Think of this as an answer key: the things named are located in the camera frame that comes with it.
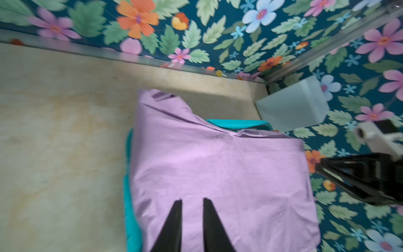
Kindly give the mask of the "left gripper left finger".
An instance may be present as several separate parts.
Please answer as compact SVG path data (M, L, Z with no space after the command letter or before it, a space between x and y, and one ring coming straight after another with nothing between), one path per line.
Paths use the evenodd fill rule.
M183 201L173 203L151 252L181 252Z

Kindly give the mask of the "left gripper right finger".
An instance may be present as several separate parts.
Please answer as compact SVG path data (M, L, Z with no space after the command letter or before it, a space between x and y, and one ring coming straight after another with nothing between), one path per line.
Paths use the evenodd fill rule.
M235 252L212 200L203 199L203 241L205 252Z

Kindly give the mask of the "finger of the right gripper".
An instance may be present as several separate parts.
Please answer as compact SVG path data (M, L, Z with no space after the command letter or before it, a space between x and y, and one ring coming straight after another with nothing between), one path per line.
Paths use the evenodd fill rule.
M403 204L403 161L384 153L323 158L318 173L349 196L373 206Z

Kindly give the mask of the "purple pants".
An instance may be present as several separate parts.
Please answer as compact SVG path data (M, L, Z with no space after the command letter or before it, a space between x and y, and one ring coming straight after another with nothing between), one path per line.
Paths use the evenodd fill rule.
M238 252L310 252L321 241L302 140L220 128L156 89L139 94L130 187L145 252L177 200L182 250L203 251L205 198Z

